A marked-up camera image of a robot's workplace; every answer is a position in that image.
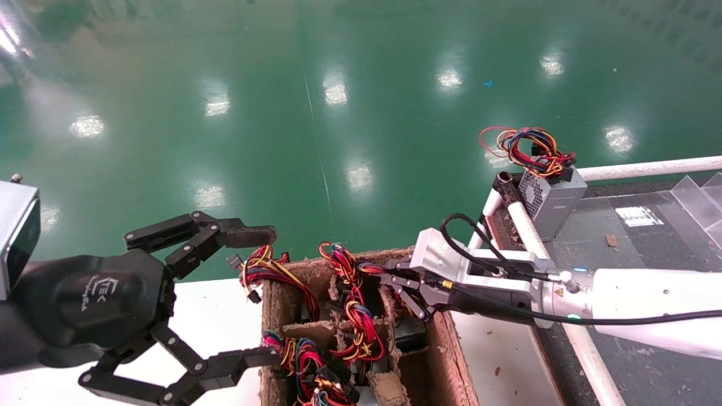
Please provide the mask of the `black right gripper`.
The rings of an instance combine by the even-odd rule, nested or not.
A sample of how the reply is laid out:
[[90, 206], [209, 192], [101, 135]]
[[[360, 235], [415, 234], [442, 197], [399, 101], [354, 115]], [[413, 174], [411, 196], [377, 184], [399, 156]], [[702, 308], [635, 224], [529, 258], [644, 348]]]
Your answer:
[[381, 272], [372, 276], [390, 282], [395, 298], [400, 300], [408, 313], [423, 322], [430, 321], [436, 310], [480, 315], [529, 326], [543, 326], [545, 323], [534, 316], [542, 313], [544, 279], [505, 271], [464, 271], [456, 279], [429, 272], [428, 305], [419, 291], [420, 273], [410, 267], [411, 259], [387, 260], [377, 266]]

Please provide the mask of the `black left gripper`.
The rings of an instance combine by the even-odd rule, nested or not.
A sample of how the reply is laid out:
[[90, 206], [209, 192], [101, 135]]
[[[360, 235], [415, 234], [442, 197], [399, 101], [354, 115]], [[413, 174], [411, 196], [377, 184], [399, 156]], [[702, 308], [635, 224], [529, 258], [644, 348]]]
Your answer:
[[[119, 256], [74, 256], [29, 263], [2, 302], [2, 373], [98, 363], [79, 384], [101, 398], [136, 405], [191, 405], [205, 393], [236, 386], [250, 368], [278, 365], [270, 347], [220, 352], [203, 359], [169, 328], [172, 279], [183, 279], [219, 249], [257, 248], [276, 229], [203, 211], [129, 232]], [[172, 246], [165, 265], [149, 255]], [[186, 372], [169, 386], [117, 376], [154, 344]]]

